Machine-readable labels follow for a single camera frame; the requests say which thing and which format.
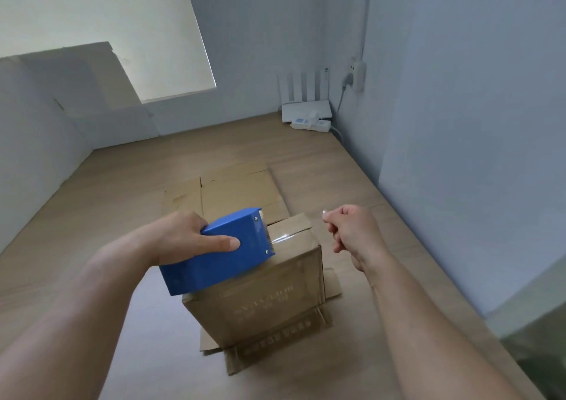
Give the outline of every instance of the fingernail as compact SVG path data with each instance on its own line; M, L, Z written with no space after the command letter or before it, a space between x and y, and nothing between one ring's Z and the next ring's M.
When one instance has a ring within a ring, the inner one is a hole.
M236 237L230 238L230 250L234 251L240 247L240 241Z

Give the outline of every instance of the wall socket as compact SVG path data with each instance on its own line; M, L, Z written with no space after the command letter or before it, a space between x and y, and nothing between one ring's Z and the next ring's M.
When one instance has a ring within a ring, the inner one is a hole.
M363 60L353 60L350 65L350 72L354 75L354 82L352 84L352 90L360 92L363 90L364 83L366 81L366 62Z

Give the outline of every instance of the wooden floor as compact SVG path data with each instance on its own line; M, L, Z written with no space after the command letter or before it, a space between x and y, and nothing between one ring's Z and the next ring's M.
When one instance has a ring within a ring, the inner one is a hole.
M258 158L290 213L307 213L338 274L343 297L327 305L335 325L228 377L222 354L198 352L198 323L154 268L134 293L102 398L402 398L367 283L346 253L331 252L320 219L341 203L371 207L393 253L448 317L527 398L541 398L336 139L276 114L92 153L0 256L0 348L99 246L158 218L168 184Z

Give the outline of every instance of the blue tape dispenser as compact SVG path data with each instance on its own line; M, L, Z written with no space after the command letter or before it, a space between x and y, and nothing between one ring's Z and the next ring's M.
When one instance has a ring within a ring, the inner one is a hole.
M159 266L171 296L186 294L239 275L275 254L260 208L242 209L219 218L201 230L203 235L228 235L240 240L231 252L196 255Z

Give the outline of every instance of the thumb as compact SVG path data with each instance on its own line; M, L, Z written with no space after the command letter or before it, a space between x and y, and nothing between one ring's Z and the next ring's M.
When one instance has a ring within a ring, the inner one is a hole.
M199 235L195 243L195 255L234 251L239 246L240 241L236 237Z
M326 212L322 219L325 223L334 224L336 227L340 228L346 215L339 213L338 211Z

